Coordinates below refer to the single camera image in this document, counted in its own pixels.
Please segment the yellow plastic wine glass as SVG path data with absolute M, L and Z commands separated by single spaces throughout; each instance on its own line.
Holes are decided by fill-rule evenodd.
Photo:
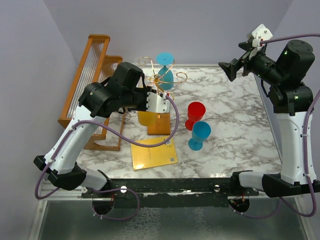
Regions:
M 145 127 L 151 126 L 156 122 L 157 114 L 155 112 L 138 111 L 138 122 Z

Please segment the blue plastic wine glass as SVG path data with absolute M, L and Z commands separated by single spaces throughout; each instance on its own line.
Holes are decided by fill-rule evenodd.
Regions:
M 191 139 L 188 146 L 193 151 L 199 151 L 203 147 L 204 141 L 208 139 L 212 130 L 210 125 L 205 121 L 198 121 L 193 125 Z
M 156 56 L 156 62 L 162 66 L 158 71 L 158 74 L 162 76 L 159 78 L 161 83 L 159 87 L 165 91 L 168 91 L 174 86 L 174 76 L 172 71 L 167 67 L 174 63 L 174 56 L 169 52 L 162 52 Z

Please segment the clear ribbed wine glass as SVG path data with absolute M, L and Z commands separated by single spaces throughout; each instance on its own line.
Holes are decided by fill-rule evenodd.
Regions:
M 152 59 L 148 56 L 136 57 L 133 64 L 139 67 L 143 72 L 152 68 Z

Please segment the red plastic wine glass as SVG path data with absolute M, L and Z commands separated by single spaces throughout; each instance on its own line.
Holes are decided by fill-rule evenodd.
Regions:
M 185 122 L 185 127 L 187 130 L 191 131 L 196 122 L 200 121 L 205 115 L 206 107 L 198 101 L 194 101 L 188 105 L 187 108 L 187 121 Z

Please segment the blue plastic wine glass front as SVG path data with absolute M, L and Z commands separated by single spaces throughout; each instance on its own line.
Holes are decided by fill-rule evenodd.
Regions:
M 193 125 L 191 139 L 188 146 L 193 151 L 199 151 L 203 147 L 204 141 L 208 139 L 212 130 L 210 125 L 205 121 L 198 121 Z

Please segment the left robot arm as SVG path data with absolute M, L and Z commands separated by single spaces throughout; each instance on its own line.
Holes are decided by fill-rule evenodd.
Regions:
M 111 190 L 107 176 L 101 171 L 83 169 L 77 158 L 99 125 L 113 112 L 127 108 L 145 110 L 149 87 L 138 88 L 143 70 L 129 63 L 120 63 L 112 76 L 103 82 L 88 84 L 81 94 L 74 115 L 54 147 L 44 156 L 36 156 L 36 167 L 48 174 L 57 188 L 74 190 L 82 186 L 106 197 Z

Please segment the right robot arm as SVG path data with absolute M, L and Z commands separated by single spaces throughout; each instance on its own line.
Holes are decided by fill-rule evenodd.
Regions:
M 234 172 L 229 189 L 240 196 L 248 188 L 263 191 L 268 197 L 286 197 L 318 193 L 320 182 L 313 169 L 310 150 L 310 127 L 313 93 L 303 78 L 315 61 L 313 47 L 299 39 L 290 40 L 279 58 L 266 55 L 266 47 L 253 47 L 253 40 L 239 43 L 245 51 L 239 59 L 219 62 L 230 81 L 243 68 L 243 76 L 253 73 L 270 85 L 268 98 L 279 123 L 282 167 L 280 173 L 260 173 L 252 170 Z

